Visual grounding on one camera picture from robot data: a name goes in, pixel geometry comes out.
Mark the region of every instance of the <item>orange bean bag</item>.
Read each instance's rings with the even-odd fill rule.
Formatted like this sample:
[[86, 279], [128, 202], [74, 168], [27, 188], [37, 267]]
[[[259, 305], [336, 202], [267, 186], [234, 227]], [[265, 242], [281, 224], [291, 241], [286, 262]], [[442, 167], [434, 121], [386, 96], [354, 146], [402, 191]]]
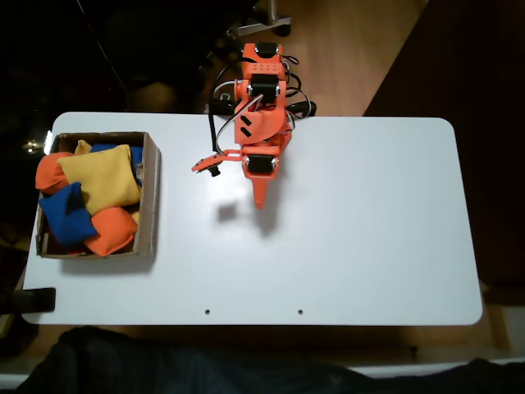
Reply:
[[91, 218], [91, 222], [98, 234], [84, 241], [84, 244], [103, 257], [133, 241], [138, 228], [131, 215], [120, 207], [103, 209]]
[[36, 188], [48, 195], [54, 195], [69, 185], [62, 167], [57, 163], [59, 158], [73, 156], [73, 153], [58, 152], [44, 156], [36, 169]]

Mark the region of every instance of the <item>metal stand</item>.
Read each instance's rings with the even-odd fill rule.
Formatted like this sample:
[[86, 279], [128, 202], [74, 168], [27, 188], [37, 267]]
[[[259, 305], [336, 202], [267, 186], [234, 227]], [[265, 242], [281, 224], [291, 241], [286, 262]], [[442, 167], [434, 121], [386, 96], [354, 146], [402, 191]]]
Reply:
[[240, 37], [247, 34], [257, 33], [268, 29], [274, 29], [279, 26], [290, 26], [292, 18], [290, 16], [279, 16], [277, 14], [277, 0], [269, 0], [268, 2], [268, 22], [267, 23], [253, 23], [251, 25], [239, 26], [230, 29], [230, 35]]

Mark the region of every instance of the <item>cable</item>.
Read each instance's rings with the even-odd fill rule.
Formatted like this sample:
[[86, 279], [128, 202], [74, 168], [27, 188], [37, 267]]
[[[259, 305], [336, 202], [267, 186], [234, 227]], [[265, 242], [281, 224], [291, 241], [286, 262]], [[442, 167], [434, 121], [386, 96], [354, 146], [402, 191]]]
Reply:
[[220, 153], [222, 156], [226, 156], [222, 149], [219, 147], [218, 140], [221, 136], [222, 132], [238, 117], [240, 117], [243, 113], [245, 113], [248, 108], [250, 108], [255, 103], [258, 103], [263, 98], [263, 94], [260, 94], [259, 96], [252, 98], [250, 101], [248, 101], [238, 112], [236, 112], [230, 119], [226, 121], [224, 125], [222, 125], [221, 129], [217, 133], [217, 138], [215, 140], [215, 146], [217, 148], [217, 152]]
[[234, 66], [237, 63], [241, 63], [241, 62], [257, 63], [256, 61], [254, 61], [253, 59], [250, 59], [249, 57], [241, 57], [239, 59], [235, 59], [233, 62], [228, 64], [226, 67], [224, 67], [221, 72], [219, 72], [219, 75], [217, 76], [217, 79], [215, 80], [215, 83], [213, 84], [213, 86], [212, 86], [212, 88], [210, 90], [210, 99], [209, 99], [209, 105], [208, 105], [208, 121], [210, 123], [210, 133], [212, 135], [212, 150], [214, 152], [218, 152], [218, 150], [217, 150], [217, 135], [215, 134], [215, 121], [213, 120], [213, 106], [212, 106], [212, 101], [213, 101], [213, 95], [215, 93], [215, 88], [217, 86], [217, 82], [222, 78], [224, 73], [228, 69], [230, 69], [230, 67]]
[[280, 56], [286, 60], [289, 60], [291, 61], [292, 63], [294, 63], [296, 66], [299, 64], [299, 59], [295, 56], [290, 56], [290, 55], [281, 55], [280, 53], [277, 54], [277, 56]]
[[[302, 86], [301, 79], [296, 74], [294, 74], [293, 72], [289, 72], [288, 73], [288, 77], [289, 77], [288, 81], [290, 81], [290, 77], [294, 78], [297, 81], [297, 88], [296, 89], [301, 90], [301, 86]], [[288, 89], [291, 89], [292, 87], [293, 86], [291, 86], [289, 88], [286, 87], [286, 97], [293, 97], [299, 92], [298, 90], [292, 90], [293, 93], [288, 94]]]
[[227, 85], [234, 85], [235, 84], [235, 81], [234, 80], [227, 80], [226, 82], [222, 82], [220, 85], [218, 85], [214, 90], [213, 90], [213, 97], [215, 97], [215, 94], [222, 88], [224, 88], [225, 86]]
[[288, 117], [288, 120], [292, 124], [292, 130], [291, 131], [293, 131], [293, 130], [295, 130], [295, 120], [294, 120], [293, 114], [292, 114], [292, 112], [288, 111], [287, 109], [285, 109], [285, 111], [286, 111], [286, 116]]
[[93, 29], [91, 29], [91, 25], [89, 24], [88, 22], [88, 17], [85, 15], [85, 12], [84, 12], [84, 8], [82, 7], [82, 4], [80, 4], [80, 0], [76, 0], [76, 3], [79, 5], [79, 8], [80, 8], [80, 11], [82, 11], [82, 14], [84, 14], [84, 18], [85, 18], [85, 24], [88, 26], [89, 28], [89, 32], [93, 35], [93, 37], [95, 38], [95, 41], [97, 42], [97, 45], [98, 45], [98, 48], [100, 49], [100, 52], [102, 53], [102, 55], [106, 58], [106, 61], [107, 61], [107, 64], [109, 65], [109, 67], [112, 69], [113, 71], [113, 75], [115, 75], [116, 77], [116, 80], [118, 81], [118, 84], [121, 86], [122, 90], [124, 90], [124, 95], [126, 97], [126, 108], [124, 108], [124, 112], [127, 112], [129, 110], [129, 106], [130, 106], [130, 92], [128, 92], [128, 89], [126, 88], [126, 86], [124, 85], [124, 83], [122, 82], [120, 76], [117, 74], [116, 70], [115, 70], [115, 67], [112, 65], [112, 63], [109, 61], [109, 58], [107, 57], [106, 53], [104, 52], [104, 49], [102, 48], [102, 45], [99, 43], [98, 39], [97, 39], [97, 36], [95, 35], [95, 33], [93, 32]]
[[295, 91], [301, 93], [304, 96], [304, 99], [306, 101], [308, 101], [308, 113], [306, 115], [304, 115], [303, 117], [298, 117], [297, 115], [294, 114], [295, 117], [297, 117], [298, 119], [304, 119], [305, 117], [308, 117], [310, 115], [310, 112], [312, 111], [312, 103], [310, 103], [310, 99], [308, 98], [308, 96], [306, 94], [304, 94], [304, 92], [301, 89], [294, 88], [293, 86], [287, 88], [287, 90], [288, 89], [295, 90]]

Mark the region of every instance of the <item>wooden floor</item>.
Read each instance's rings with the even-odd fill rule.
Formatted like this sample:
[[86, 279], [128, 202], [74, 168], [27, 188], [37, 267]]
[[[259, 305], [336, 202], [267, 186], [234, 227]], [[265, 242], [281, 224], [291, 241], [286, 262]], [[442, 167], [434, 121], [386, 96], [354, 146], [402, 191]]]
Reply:
[[[286, 0], [281, 13], [292, 16], [292, 34], [279, 39], [285, 53], [300, 60], [293, 71], [317, 103], [318, 116], [361, 116], [424, 7], [423, 0]], [[271, 32], [246, 41], [276, 40]], [[216, 72], [208, 71], [210, 78]], [[170, 88], [154, 84], [133, 98], [135, 110], [173, 112]], [[172, 342], [282, 350], [409, 346], [489, 346], [497, 313], [486, 310], [471, 327], [433, 328], [246, 328], [109, 327], [133, 337]], [[70, 326], [42, 326], [27, 355], [45, 355]]]

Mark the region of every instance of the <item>yellow bean bag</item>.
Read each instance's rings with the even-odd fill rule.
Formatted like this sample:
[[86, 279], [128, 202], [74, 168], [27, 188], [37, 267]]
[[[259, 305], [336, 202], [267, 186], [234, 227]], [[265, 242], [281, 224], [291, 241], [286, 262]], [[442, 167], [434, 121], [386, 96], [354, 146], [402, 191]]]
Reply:
[[106, 208], [140, 201], [140, 188], [131, 172], [129, 145], [57, 161], [70, 184], [82, 184], [85, 208], [91, 216]]
[[76, 145], [75, 155], [91, 153], [91, 145], [85, 142], [84, 140], [79, 140]]

